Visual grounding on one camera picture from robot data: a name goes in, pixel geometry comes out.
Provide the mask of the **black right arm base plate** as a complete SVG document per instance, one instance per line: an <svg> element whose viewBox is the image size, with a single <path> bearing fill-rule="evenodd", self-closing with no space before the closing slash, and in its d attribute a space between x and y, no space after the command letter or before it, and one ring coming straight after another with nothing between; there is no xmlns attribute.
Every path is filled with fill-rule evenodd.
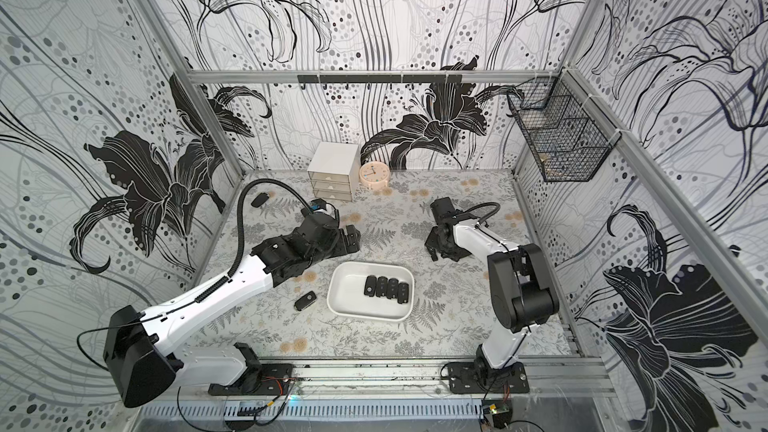
<svg viewBox="0 0 768 432"><path fill-rule="evenodd" d="M493 368L478 346L472 361L447 362L440 369L440 378L447 380L450 392L456 395L525 394L530 391L524 364L516 355Z"/></svg>

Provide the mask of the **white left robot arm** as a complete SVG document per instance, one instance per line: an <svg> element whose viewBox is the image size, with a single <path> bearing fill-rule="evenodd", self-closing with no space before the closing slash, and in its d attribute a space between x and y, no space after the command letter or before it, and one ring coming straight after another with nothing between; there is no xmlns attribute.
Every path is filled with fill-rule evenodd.
<svg viewBox="0 0 768 432"><path fill-rule="evenodd" d="M184 386L204 385L214 396L266 393L272 381L248 344L191 347L188 340L223 314L317 263L358 252L360 240L357 228L341 226L338 215L310 211L291 233L254 246L233 271L142 311L132 306L116 311L103 360L123 405L143 406Z"/></svg>

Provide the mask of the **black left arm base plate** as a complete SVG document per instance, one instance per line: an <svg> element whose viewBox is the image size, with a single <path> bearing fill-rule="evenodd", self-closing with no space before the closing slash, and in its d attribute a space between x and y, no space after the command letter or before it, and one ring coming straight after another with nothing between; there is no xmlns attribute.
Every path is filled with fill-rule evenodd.
<svg viewBox="0 0 768 432"><path fill-rule="evenodd" d="M234 347L240 352L245 360L245 371L231 385L210 385L208 388L209 395L259 395L275 396L279 398L288 394L288 385L293 379L293 364L263 364L248 344L236 342Z"/></svg>

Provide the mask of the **white rectangular storage tray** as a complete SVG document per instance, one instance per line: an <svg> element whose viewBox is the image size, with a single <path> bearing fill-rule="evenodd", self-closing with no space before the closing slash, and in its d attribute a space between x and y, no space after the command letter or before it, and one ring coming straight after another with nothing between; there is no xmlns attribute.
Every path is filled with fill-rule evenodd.
<svg viewBox="0 0 768 432"><path fill-rule="evenodd" d="M415 280L402 266L348 261L336 267L326 296L341 317L398 323L412 313Z"/></svg>

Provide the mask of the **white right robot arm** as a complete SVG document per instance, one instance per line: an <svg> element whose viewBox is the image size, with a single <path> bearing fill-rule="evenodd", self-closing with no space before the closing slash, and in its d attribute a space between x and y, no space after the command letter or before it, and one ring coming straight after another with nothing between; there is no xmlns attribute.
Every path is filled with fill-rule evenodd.
<svg viewBox="0 0 768 432"><path fill-rule="evenodd" d="M552 268L535 244L518 244L493 232L488 220L500 211L497 202L458 209L448 197L430 204L435 225L425 240L432 260L458 262L473 257L488 272L496 322L479 346L479 374L498 374L513 366L525 338L559 313Z"/></svg>

